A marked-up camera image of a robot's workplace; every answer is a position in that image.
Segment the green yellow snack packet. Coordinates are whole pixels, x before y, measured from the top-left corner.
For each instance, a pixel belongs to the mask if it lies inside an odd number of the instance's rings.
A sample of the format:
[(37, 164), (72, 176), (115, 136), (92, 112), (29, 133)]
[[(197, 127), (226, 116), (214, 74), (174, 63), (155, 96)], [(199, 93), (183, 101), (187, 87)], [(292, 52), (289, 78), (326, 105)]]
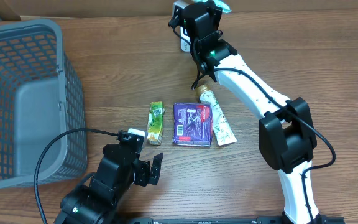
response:
[(149, 144), (159, 146), (162, 143), (164, 105), (161, 101), (151, 102), (147, 124)]

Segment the purple Carefree pad packet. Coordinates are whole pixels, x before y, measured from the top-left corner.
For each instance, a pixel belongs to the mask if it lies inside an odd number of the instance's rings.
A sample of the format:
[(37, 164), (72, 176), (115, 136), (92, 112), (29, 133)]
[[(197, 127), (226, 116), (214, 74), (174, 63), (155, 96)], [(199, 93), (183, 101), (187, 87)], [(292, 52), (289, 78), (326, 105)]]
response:
[(175, 103), (173, 117), (174, 144), (210, 147), (213, 139), (213, 117), (210, 104)]

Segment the white tube gold cap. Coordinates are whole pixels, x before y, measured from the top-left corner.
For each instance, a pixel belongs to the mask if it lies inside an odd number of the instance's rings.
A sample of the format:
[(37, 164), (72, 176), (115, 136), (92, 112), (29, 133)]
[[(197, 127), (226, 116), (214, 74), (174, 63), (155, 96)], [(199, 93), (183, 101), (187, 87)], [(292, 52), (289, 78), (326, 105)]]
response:
[(224, 146), (237, 142), (237, 139), (213, 93), (208, 85), (201, 85), (196, 89), (200, 102), (210, 104), (213, 116), (213, 131), (217, 144)]

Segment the teal tissue packet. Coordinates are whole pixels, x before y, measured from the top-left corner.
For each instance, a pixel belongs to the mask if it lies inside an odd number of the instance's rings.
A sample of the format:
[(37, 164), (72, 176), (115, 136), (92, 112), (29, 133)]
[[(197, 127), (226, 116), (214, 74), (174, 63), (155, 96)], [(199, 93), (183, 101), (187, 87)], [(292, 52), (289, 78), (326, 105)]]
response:
[(229, 5), (226, 4), (223, 0), (213, 0), (213, 1), (217, 7), (220, 7), (222, 9), (223, 13), (228, 14), (228, 13), (232, 12)]

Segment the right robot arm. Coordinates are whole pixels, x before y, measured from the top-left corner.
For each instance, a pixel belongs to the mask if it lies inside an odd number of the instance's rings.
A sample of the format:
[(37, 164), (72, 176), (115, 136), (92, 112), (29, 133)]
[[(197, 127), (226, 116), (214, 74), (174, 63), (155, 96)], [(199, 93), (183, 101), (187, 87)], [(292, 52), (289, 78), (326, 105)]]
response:
[(313, 150), (322, 140), (332, 157), (330, 142), (312, 122), (310, 107), (275, 91), (245, 63), (238, 51), (223, 40), (219, 30), (223, 10), (214, 1), (187, 4), (176, 1), (170, 26), (180, 27), (179, 37), (189, 45), (197, 67), (197, 78), (209, 76), (225, 86), (259, 120), (259, 151), (266, 163), (278, 172), (284, 195), (284, 223), (328, 223), (313, 198), (311, 171), (334, 163), (314, 166)]

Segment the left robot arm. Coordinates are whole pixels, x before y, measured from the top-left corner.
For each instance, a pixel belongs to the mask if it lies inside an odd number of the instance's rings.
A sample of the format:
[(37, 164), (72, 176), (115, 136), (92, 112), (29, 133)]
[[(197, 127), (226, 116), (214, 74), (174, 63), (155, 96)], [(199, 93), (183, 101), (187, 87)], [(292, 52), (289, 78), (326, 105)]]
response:
[(104, 146), (98, 170), (63, 198), (55, 223), (119, 223), (117, 205), (131, 185), (157, 185), (163, 154), (154, 156), (152, 162), (140, 160), (147, 133), (119, 131), (117, 140)]

